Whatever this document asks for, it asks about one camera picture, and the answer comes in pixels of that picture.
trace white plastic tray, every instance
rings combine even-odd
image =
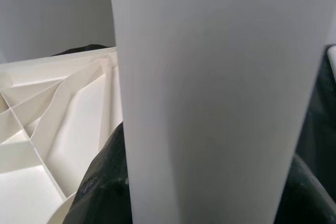
[[[115,48],[0,65],[0,223],[61,223],[121,121]]]

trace gray wall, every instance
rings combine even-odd
[[[335,0],[112,2],[133,223],[272,223]]]
[[[114,45],[110,0],[0,0],[0,63]]]

